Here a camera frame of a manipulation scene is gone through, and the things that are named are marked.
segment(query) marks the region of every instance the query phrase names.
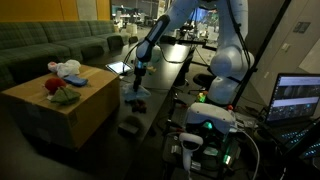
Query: black cable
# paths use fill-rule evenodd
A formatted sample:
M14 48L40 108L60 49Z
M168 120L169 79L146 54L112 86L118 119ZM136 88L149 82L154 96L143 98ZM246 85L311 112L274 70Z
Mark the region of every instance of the black cable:
M126 83L132 83L132 82L124 80L124 79L120 79L120 81L123 81L123 82L126 82Z
M301 134L303 131L307 130L307 128L308 128L309 126L311 126L311 125L314 124L314 123L317 123L316 121L319 120L319 119L320 119L320 116L317 117L316 119L314 119L313 121L311 121L310 123L308 123L307 125L305 125L303 128L301 128L301 130L300 130L298 133L296 133L294 136L292 136L290 139L288 139L285 143L283 143L283 145L286 145L286 144L288 144L290 141L292 141L293 139L295 139L299 134Z
M196 47L196 51L197 51L197 53L199 54L199 56L200 56L201 60L204 62L204 64L206 64L207 66L209 66L209 64L207 64L207 62L206 62L206 61L203 59L203 57L200 55L200 53L199 53L199 51L198 51L197 47Z
M161 89L161 88L151 88L151 87L144 87L146 89L150 89L150 90L161 90L161 91L169 91L170 89Z

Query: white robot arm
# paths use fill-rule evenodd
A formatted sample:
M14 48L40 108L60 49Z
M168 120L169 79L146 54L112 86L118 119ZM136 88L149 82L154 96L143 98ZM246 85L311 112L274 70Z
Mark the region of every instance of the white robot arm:
M254 63L253 56L243 47L243 39L248 34L247 0L173 1L145 39L138 44L134 71L136 79L133 85L135 92L141 84L142 76L146 73L155 43L164 32L180 28L197 7L217 8L219 12L217 53L210 64L211 71L217 77L212 82L207 97L218 105L230 104L235 89Z

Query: computer screen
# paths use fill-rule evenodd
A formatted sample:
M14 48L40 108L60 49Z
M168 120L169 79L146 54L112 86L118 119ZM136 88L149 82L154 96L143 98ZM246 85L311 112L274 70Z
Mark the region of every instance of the computer screen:
M277 76L266 122L313 116L320 97L320 74Z

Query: black table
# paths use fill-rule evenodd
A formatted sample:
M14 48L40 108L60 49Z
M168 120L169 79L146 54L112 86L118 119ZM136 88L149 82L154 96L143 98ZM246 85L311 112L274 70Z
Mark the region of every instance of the black table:
M123 60L130 47L127 45L122 50L107 53L85 64L105 68L107 63ZM162 45L162 48L168 60L178 62L184 60L189 50L181 45ZM124 179L182 66L167 63L162 58L150 65L157 68L157 71L152 75L147 74L142 80L143 86L152 88L149 89L151 97L146 99L147 113L132 113L131 106L120 97L119 108L78 152L52 144L44 145L38 139L23 136L3 106L0 106L0 178ZM124 79L132 82L134 76ZM135 137L125 137L118 133L118 125L123 121L139 127Z

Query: green light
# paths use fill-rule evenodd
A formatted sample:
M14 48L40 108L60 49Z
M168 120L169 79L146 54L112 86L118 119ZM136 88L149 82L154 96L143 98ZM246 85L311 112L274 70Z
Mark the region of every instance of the green light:
M203 124L203 127L206 127L208 129L212 129L212 124L209 123L209 122L206 122L206 123Z
M228 155L225 155L224 158L223 158L223 162L224 162L225 164L227 164L227 165L229 164L230 160L231 160L231 157L228 156Z

